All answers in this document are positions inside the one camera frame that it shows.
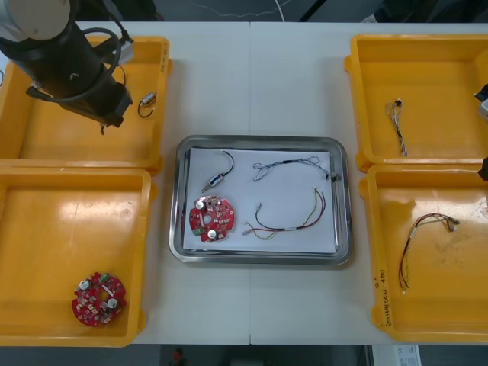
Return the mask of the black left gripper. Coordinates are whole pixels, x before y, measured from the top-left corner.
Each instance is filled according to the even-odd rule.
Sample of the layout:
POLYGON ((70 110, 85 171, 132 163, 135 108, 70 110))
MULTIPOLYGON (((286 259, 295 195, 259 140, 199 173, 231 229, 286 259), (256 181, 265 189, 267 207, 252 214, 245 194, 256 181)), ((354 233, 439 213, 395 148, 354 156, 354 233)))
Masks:
POLYGON ((90 118, 99 122, 100 133, 106 127, 120 127, 124 114, 133 103, 127 87, 119 82, 104 85, 88 98, 90 118))

